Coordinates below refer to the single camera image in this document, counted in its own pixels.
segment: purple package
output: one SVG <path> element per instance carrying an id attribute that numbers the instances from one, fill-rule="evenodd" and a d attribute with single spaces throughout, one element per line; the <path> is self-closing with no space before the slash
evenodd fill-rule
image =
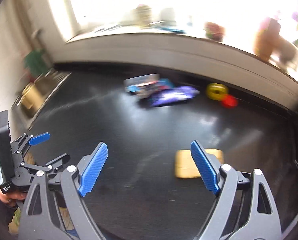
<path id="1" fill-rule="evenodd" d="M 166 105 L 173 102 L 185 101 L 194 98 L 200 92 L 193 87 L 183 86 L 164 90 L 152 95 L 151 106 Z"/>

